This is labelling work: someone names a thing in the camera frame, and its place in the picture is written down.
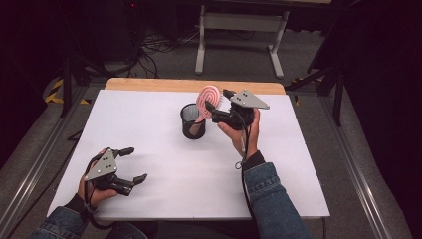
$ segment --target denim sleeve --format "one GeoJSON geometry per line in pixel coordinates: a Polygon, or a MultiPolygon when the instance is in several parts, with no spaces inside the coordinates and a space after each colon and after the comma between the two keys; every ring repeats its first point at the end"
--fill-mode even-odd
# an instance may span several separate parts
{"type": "Polygon", "coordinates": [[[261,239],[311,238],[272,163],[255,166],[244,176],[261,239]]]}
{"type": "Polygon", "coordinates": [[[87,225],[78,212],[58,207],[29,238],[81,238],[87,225]]]}

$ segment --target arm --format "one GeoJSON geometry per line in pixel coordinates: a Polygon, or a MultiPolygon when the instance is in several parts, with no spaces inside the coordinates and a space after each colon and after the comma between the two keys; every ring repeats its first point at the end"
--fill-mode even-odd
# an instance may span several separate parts
{"type": "Polygon", "coordinates": [[[254,109],[247,152],[242,151],[241,137],[244,137],[244,133],[233,130],[223,122],[219,122],[218,126],[232,139],[239,154],[246,158],[243,164],[245,183],[260,236],[262,239],[311,238],[285,187],[280,183],[273,164],[265,162],[258,151],[259,121],[260,112],[254,109]]]}
{"type": "MultiPolygon", "coordinates": [[[[56,208],[31,234],[30,238],[81,238],[89,221],[88,211],[84,204],[84,183],[84,177],[82,177],[78,193],[74,198],[65,206],[56,208]]],[[[100,191],[93,189],[91,185],[88,193],[93,194],[91,206],[94,208],[97,208],[102,201],[117,195],[114,190],[100,191]]]]}

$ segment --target gray carpet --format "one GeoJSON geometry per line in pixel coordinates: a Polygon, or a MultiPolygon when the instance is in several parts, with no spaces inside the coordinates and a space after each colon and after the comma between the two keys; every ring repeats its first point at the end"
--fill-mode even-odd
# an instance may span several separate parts
{"type": "MultiPolygon", "coordinates": [[[[272,35],[257,33],[249,40],[241,40],[228,32],[212,31],[207,33],[206,40],[203,75],[194,74],[197,44],[192,42],[169,53],[152,55],[158,68],[158,76],[162,79],[280,82],[286,86],[292,79],[307,75],[306,69],[323,37],[319,33],[291,31],[285,33],[279,51],[285,72],[285,77],[282,80],[275,77],[266,49],[273,40],[272,35]]],[[[153,69],[150,61],[146,63],[145,60],[142,60],[142,62],[149,69],[153,69]]],[[[138,78],[146,76],[145,71],[139,65],[131,72],[138,78]]],[[[46,92],[50,90],[52,84],[46,88],[46,92]]],[[[96,83],[92,83],[87,88],[84,98],[94,100],[104,85],[102,79],[96,79],[96,83]]],[[[313,85],[310,84],[304,89],[312,87],[313,85]]],[[[376,238],[345,166],[343,153],[329,122],[330,116],[322,110],[319,97],[302,96],[302,93],[298,93],[298,95],[300,95],[301,104],[296,106],[294,101],[292,103],[331,213],[331,216],[326,219],[326,238],[376,238]]],[[[68,141],[67,137],[84,128],[91,108],[92,105],[78,105],[70,123],[64,129],[54,148],[49,164],[38,183],[34,185],[23,212],[28,210],[30,204],[41,194],[58,171],[73,146],[73,142],[68,141]]],[[[0,171],[2,195],[0,209],[2,211],[13,199],[20,181],[25,177],[38,153],[42,150],[55,123],[59,120],[61,109],[62,105],[60,104],[48,105],[48,108],[34,123],[0,171]]],[[[377,170],[347,94],[343,97],[341,113],[342,130],[373,193],[391,238],[411,238],[402,212],[377,170]]],[[[60,183],[60,175],[21,223],[12,238],[27,237],[44,220],[54,197],[54,188],[60,183]]],[[[306,224],[314,238],[322,238],[321,220],[306,220],[306,224]]],[[[90,226],[84,238],[104,238],[105,235],[106,231],[99,231],[90,226]]]]}

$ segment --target white table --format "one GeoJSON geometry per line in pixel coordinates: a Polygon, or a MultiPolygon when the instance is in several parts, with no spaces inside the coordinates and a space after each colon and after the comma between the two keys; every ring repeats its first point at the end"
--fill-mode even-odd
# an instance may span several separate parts
{"type": "MultiPolygon", "coordinates": [[[[266,161],[275,164],[302,217],[329,216],[292,104],[282,95],[281,85],[139,79],[111,79],[107,86],[143,91],[100,91],[48,213],[72,198],[89,160],[102,148],[132,146],[133,154],[117,158],[117,176],[132,180],[148,173],[148,177],[129,196],[118,195],[104,202],[97,218],[250,218],[241,171],[235,169],[240,156],[230,139],[211,120],[206,122],[206,133],[200,139],[187,139],[182,133],[181,108],[194,103],[198,89],[211,83],[234,91],[248,87],[270,105],[269,110],[261,110],[259,149],[266,161]]],[[[228,108],[225,99],[220,110],[228,108]]]]}

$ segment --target white metal stand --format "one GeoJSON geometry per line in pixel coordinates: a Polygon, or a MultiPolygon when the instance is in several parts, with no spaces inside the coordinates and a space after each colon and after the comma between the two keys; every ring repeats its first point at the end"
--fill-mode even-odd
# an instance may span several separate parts
{"type": "Polygon", "coordinates": [[[269,45],[269,53],[276,72],[277,78],[284,76],[278,50],[286,24],[289,18],[289,11],[283,12],[283,16],[256,16],[242,14],[206,13],[205,6],[201,6],[199,18],[199,46],[196,56],[195,74],[200,75],[204,69],[205,57],[205,29],[244,30],[259,32],[276,32],[276,39],[273,45],[269,45]]]}

